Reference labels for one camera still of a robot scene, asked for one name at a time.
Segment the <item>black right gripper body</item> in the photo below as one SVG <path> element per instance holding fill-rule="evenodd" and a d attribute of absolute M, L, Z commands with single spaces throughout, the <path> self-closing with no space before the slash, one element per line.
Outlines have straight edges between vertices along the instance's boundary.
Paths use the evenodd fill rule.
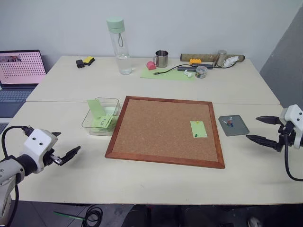
<path fill-rule="evenodd" d="M 287 136 L 287 146 L 294 145 L 296 132 L 294 131 L 294 124 L 291 121 L 287 121 L 286 125 L 281 124 L 279 129 L 279 140 L 277 145 L 277 152 L 281 152 L 283 146 L 286 144 L 284 136 Z"/>

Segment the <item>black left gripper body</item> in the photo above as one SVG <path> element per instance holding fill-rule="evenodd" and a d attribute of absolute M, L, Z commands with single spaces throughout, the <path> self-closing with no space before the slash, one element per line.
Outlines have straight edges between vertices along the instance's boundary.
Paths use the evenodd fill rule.
<path fill-rule="evenodd" d="M 44 166 L 49 166 L 52 163 L 55 163 L 59 166 L 63 165 L 62 159 L 54 155 L 53 153 L 54 153 L 54 149 L 52 148 L 44 154 Z"/>

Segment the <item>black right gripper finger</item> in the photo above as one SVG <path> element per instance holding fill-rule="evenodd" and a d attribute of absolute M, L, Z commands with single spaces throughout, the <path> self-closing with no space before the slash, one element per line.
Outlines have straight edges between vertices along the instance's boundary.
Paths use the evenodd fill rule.
<path fill-rule="evenodd" d="M 276 116 L 259 116 L 256 118 L 256 120 L 273 125 L 281 124 L 279 117 Z"/>
<path fill-rule="evenodd" d="M 259 145 L 272 148 L 278 152 L 280 151 L 279 144 L 274 140 L 269 140 L 266 137 L 258 135 L 246 135 L 246 137 Z"/>

